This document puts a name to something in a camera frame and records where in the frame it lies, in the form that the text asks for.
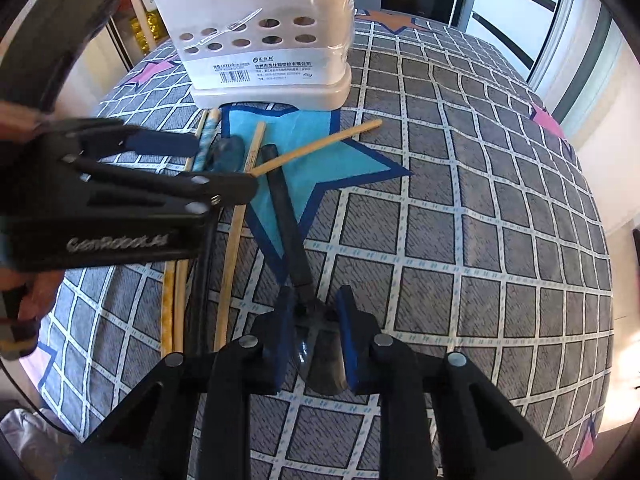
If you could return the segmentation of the person's left hand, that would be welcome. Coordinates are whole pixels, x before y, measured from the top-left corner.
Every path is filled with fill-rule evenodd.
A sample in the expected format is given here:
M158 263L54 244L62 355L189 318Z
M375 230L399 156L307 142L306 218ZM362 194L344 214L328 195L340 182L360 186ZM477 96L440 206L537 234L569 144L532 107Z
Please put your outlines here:
M1 102L1 140L28 142L48 121L31 108ZM36 348L40 321L54 307L64 271L21 273L1 269L1 356L17 360Z

